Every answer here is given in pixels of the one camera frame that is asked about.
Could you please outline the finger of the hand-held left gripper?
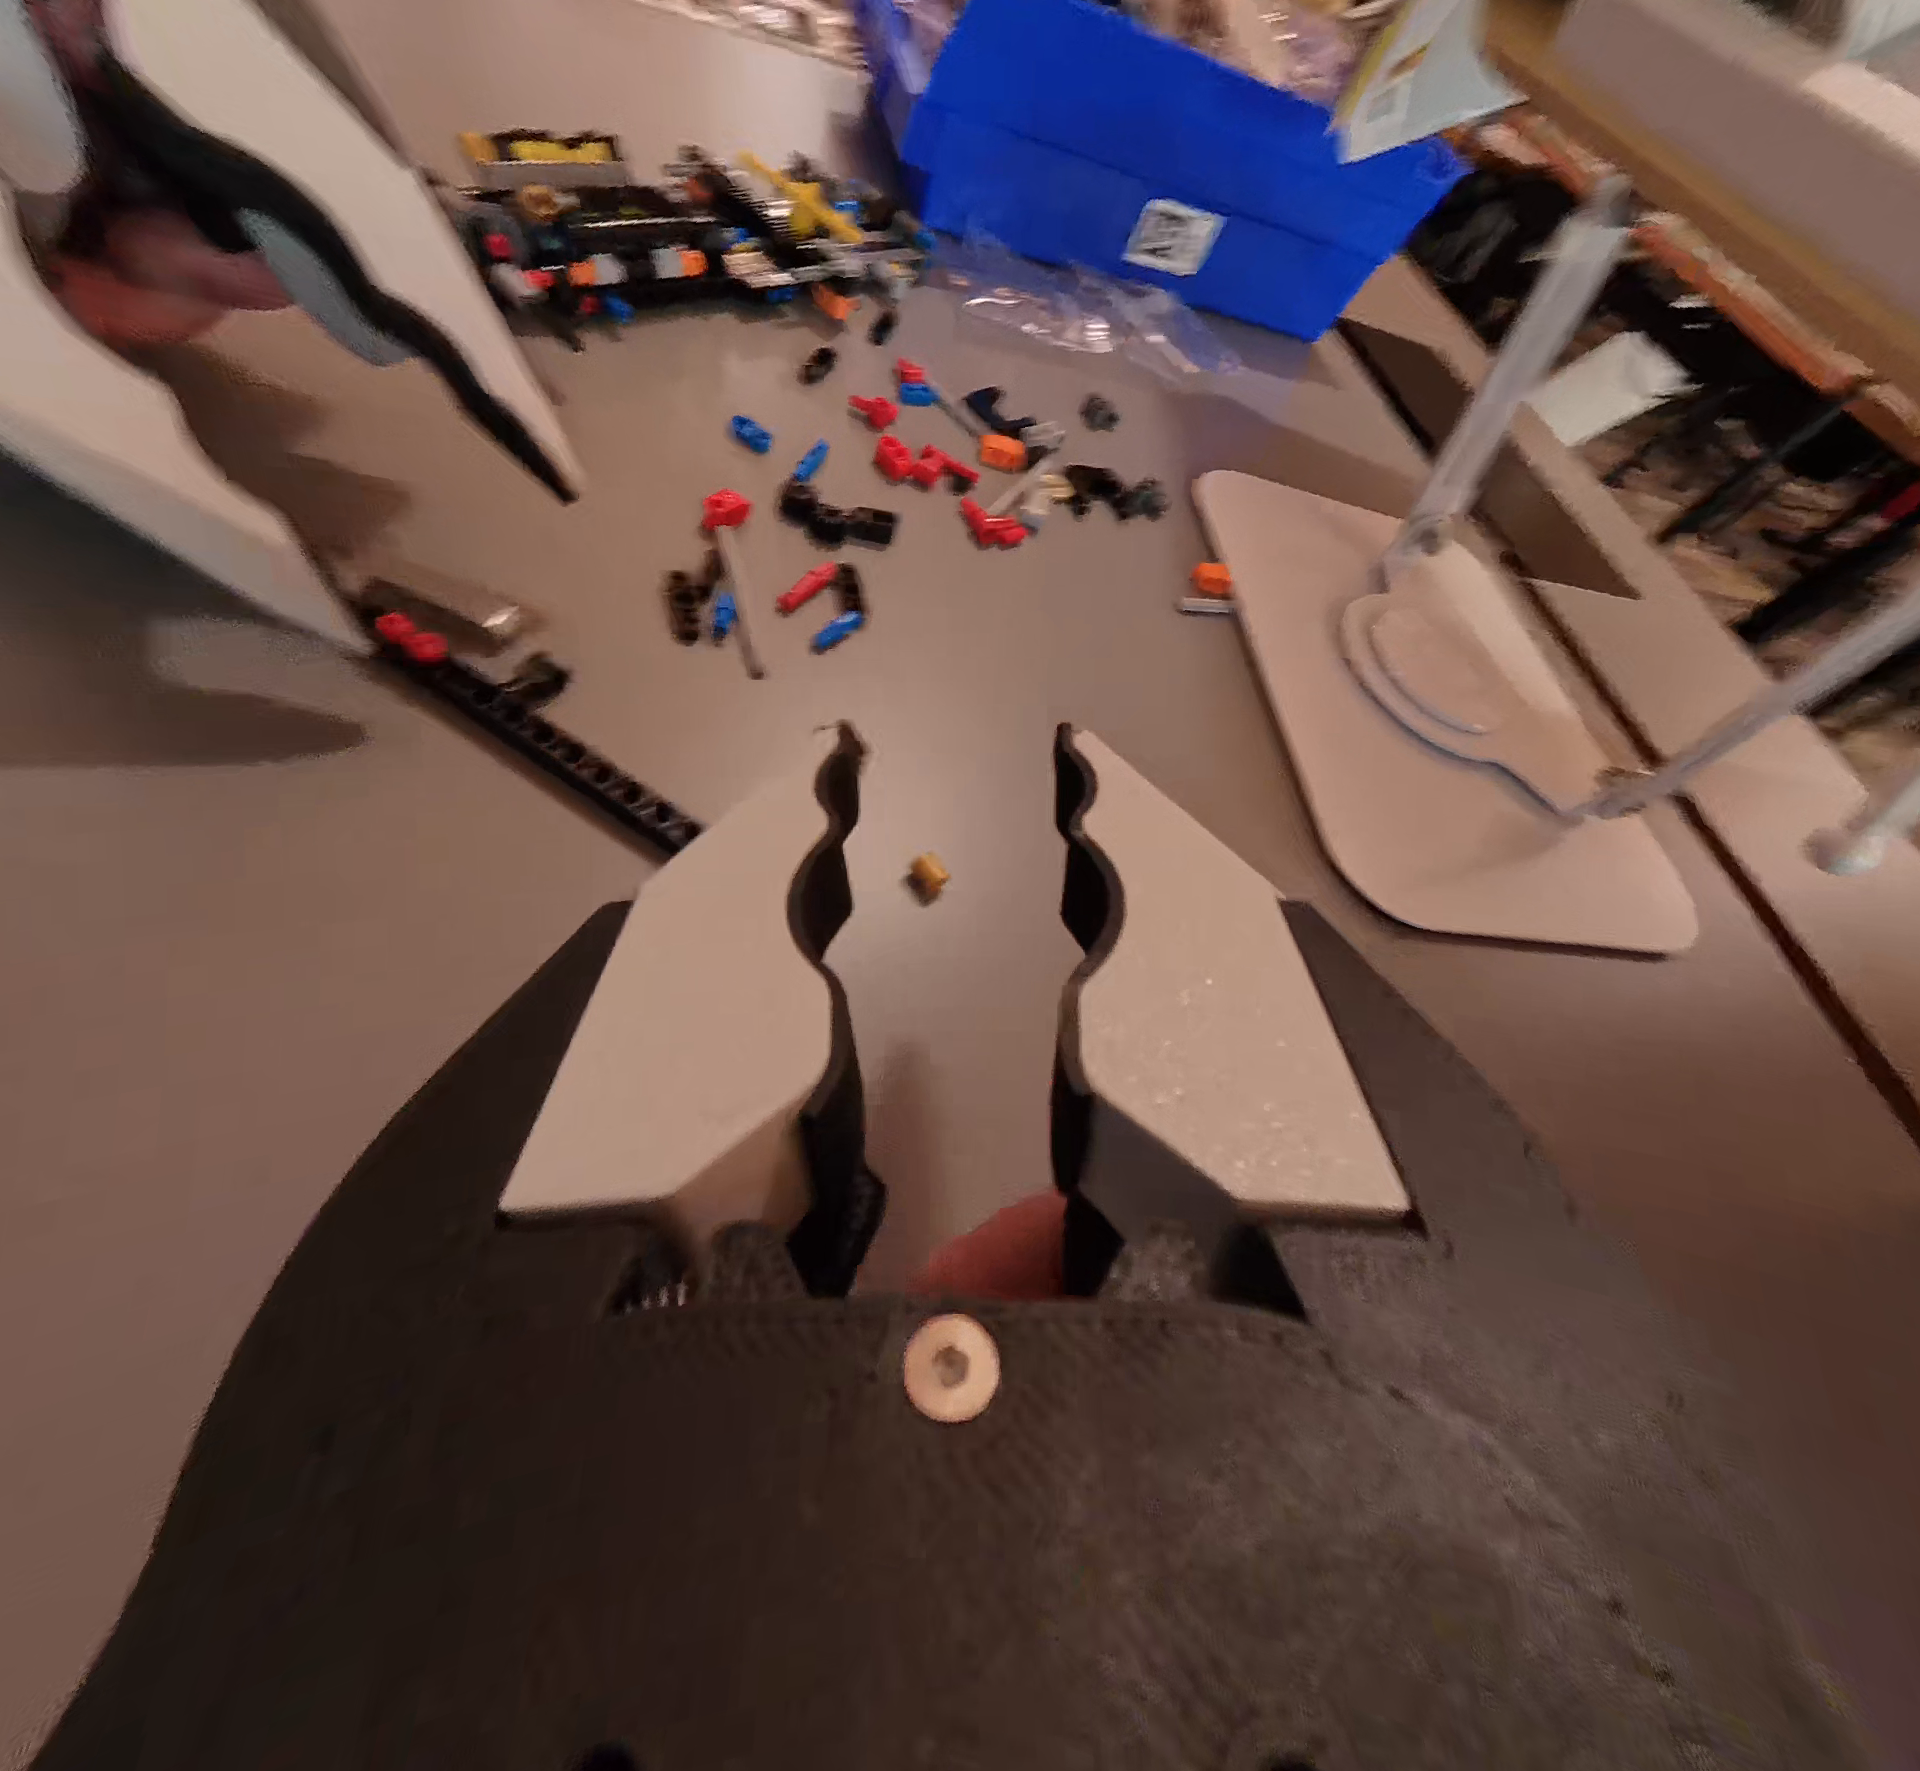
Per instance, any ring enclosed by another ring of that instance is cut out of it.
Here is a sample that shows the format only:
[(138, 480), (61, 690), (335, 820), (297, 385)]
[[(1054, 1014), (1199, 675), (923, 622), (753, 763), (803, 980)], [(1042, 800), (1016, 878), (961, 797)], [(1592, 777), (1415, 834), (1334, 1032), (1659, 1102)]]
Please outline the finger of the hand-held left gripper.
[(110, 129), (370, 365), (420, 362), (557, 501), (582, 466), (445, 205), (256, 0), (98, 0)]
[(159, 382), (56, 301), (12, 189), (2, 219), (6, 455), (256, 609), (364, 657), (364, 626), (286, 520), (204, 455)]

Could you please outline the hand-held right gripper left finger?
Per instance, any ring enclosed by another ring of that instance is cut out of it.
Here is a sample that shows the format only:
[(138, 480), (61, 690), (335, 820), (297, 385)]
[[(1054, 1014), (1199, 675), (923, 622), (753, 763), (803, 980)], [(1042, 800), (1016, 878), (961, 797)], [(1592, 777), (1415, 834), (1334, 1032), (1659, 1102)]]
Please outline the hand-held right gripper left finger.
[(635, 896), (498, 1197), (509, 1228), (646, 1224), (684, 1260), (761, 1224), (809, 1294), (883, 1219), (851, 1008), (829, 948), (868, 744), (846, 720)]

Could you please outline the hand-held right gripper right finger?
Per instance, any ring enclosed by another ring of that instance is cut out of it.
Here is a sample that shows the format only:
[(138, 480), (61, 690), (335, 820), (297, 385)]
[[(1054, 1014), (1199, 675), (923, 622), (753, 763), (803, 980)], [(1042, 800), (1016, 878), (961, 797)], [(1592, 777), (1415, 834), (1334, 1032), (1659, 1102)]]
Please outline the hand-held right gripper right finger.
[(1206, 1294), (1294, 1302), (1278, 1229), (1415, 1228), (1415, 1197), (1282, 891), (1084, 727), (1054, 735), (1061, 1277), (1169, 1228)]

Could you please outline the long black lego beam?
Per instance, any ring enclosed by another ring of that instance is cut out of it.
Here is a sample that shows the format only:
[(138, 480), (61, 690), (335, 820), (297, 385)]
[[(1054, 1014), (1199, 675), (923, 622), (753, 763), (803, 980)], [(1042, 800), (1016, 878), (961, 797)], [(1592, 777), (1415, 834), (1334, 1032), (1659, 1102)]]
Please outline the long black lego beam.
[(404, 690), (468, 727), (494, 753), (508, 756), (529, 773), (539, 773), (566, 797), (619, 828), (631, 843), (659, 857), (677, 857), (705, 833), (700, 820), (619, 765), (606, 749), (557, 724), (553, 706), (533, 712), (505, 703), (498, 683), (512, 671), (492, 675), (475, 661), (459, 654), (448, 635), (423, 631), (394, 613), (372, 617), (358, 609), (358, 619), (370, 635), (372, 657)]

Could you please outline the grey lego beam piece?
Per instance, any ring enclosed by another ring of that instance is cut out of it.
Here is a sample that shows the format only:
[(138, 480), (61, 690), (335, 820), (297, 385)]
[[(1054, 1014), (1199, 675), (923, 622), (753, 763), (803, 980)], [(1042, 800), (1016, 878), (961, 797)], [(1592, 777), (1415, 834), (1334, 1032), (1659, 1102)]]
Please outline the grey lego beam piece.
[(423, 631), (439, 631), (486, 651), (509, 649), (539, 619), (537, 609), (494, 585), (439, 577), (425, 570), (374, 572), (358, 585), (358, 604), (372, 617), (394, 613)]

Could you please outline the partly built lego model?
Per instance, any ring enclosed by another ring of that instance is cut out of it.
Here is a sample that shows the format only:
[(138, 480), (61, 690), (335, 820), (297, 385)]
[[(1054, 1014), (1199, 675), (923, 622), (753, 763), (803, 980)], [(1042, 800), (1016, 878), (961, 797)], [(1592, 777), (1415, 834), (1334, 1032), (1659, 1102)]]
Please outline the partly built lego model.
[(502, 316), (579, 348), (646, 313), (732, 304), (813, 313), (835, 333), (876, 304), (880, 341), (920, 284), (935, 232), (896, 199), (823, 171), (681, 148), (640, 177), (607, 129), (463, 129), (443, 191)]

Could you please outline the pile of loose lego pieces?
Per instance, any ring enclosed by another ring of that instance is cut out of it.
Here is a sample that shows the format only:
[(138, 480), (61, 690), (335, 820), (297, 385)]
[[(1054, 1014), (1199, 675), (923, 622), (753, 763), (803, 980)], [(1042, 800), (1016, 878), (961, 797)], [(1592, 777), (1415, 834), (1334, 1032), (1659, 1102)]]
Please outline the pile of loose lego pieces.
[[(1156, 521), (1169, 494), (1156, 476), (1127, 476), (1112, 464), (1070, 462), (1070, 429), (1013, 415), (997, 387), (948, 395), (925, 365), (899, 361), (890, 391), (846, 398), (851, 422), (872, 440), (872, 474), (887, 491), (939, 494), (980, 551), (1013, 551), (1041, 535), (1049, 515), (1084, 517), (1096, 508), (1120, 521)], [(823, 487), (830, 443), (813, 443), (772, 494), (776, 521), (797, 531), (814, 551), (772, 601), (778, 617), (818, 615), (806, 651), (825, 657), (872, 619), (868, 580), (855, 553), (896, 545), (903, 511), (887, 503), (834, 501)], [(765, 672), (752, 642), (744, 539), (760, 501), (715, 487), (700, 501), (703, 560), (663, 576), (661, 604), (681, 647), (736, 643), (748, 672)]]

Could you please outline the person's left hand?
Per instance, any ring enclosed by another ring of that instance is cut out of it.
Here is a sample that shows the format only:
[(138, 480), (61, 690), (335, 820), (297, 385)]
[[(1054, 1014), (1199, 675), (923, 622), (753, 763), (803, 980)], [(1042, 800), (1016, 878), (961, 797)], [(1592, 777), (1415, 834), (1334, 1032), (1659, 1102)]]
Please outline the person's left hand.
[(292, 307), (261, 254), (227, 251), (166, 206), (107, 215), (49, 256), (46, 280), (67, 316), (110, 348), (188, 341), (228, 313)]

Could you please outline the person's right hand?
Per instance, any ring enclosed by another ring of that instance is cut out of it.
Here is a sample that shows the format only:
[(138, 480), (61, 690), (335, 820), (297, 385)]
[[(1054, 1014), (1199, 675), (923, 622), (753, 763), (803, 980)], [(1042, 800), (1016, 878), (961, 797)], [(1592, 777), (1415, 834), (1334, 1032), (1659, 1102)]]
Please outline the person's right hand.
[(997, 1209), (951, 1239), (909, 1277), (909, 1294), (964, 1302), (1055, 1302), (1066, 1297), (1070, 1201), (1059, 1189)]

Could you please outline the grey desk stand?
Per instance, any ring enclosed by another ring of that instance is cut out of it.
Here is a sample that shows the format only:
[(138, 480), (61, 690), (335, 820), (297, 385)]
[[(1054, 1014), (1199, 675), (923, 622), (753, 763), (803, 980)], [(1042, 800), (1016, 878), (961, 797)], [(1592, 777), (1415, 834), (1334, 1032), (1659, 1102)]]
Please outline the grey desk stand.
[(1396, 531), (1380, 511), (1245, 472), (1191, 484), (1323, 850), (1372, 906), (1425, 934), (1686, 951), (1693, 896), (1645, 812), (1915, 635), (1911, 594), (1649, 773), (1602, 765), (1469, 520), (1526, 398), (1618, 262), (1627, 191), (1604, 175), (1563, 224)]

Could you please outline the empty clear plastic bag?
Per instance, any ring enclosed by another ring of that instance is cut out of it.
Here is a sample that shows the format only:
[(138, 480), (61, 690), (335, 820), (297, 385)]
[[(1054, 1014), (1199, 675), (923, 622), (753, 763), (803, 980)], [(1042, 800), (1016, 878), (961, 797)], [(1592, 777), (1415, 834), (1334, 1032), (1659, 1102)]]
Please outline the empty clear plastic bag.
[(1165, 289), (1084, 264), (1038, 264), (992, 239), (948, 246), (931, 280), (980, 333), (1131, 362), (1175, 387), (1287, 382), (1303, 369), (1290, 348), (1246, 348)]

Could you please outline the white paper sheet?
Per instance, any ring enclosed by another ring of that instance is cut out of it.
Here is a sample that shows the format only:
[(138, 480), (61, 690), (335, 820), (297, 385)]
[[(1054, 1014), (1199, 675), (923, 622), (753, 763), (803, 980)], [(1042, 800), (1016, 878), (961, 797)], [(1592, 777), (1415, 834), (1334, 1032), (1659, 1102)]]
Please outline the white paper sheet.
[(1526, 406), (1575, 450), (1693, 389), (1693, 374), (1663, 344), (1624, 328), (1555, 369)]

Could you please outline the black chair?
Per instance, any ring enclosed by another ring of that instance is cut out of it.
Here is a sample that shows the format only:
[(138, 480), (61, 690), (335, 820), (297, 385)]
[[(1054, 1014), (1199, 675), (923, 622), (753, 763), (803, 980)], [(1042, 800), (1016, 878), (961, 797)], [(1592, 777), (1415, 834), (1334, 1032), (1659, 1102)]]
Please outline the black chair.
[(1754, 649), (1834, 638), (1915, 585), (1919, 425), (1897, 387), (1714, 391), (1621, 480)]

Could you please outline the blue storage bin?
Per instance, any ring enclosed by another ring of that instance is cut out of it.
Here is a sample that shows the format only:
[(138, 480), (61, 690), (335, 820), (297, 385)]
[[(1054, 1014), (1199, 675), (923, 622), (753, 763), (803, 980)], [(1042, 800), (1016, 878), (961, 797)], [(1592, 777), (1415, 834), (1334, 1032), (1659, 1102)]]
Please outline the blue storage bin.
[(1090, 0), (969, 0), (943, 44), (848, 0), (928, 227), (1315, 341), (1465, 181), (1446, 137), (1344, 161), (1323, 109)]

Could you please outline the wooden edged table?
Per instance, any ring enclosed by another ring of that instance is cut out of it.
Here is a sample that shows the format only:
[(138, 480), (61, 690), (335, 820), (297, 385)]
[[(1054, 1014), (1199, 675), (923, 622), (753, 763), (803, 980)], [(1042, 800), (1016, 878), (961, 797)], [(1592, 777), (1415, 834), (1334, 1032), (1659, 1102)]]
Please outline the wooden edged table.
[[(1485, 163), (1553, 175), (1571, 195), (1587, 199), (1612, 175), (1600, 155), (1575, 146), (1549, 118), (1519, 109), (1476, 133), (1456, 133)], [(1761, 348), (1777, 365), (1790, 369), (1808, 389), (1847, 401), (1858, 422), (1885, 440), (1904, 464), (1919, 466), (1915, 401), (1847, 341), (1834, 341), (1818, 320), (1789, 304), (1761, 279), (1726, 256), (1686, 216), (1663, 206), (1640, 205), (1631, 251), (1679, 280), (1684, 295), (1706, 297), (1722, 317)]]

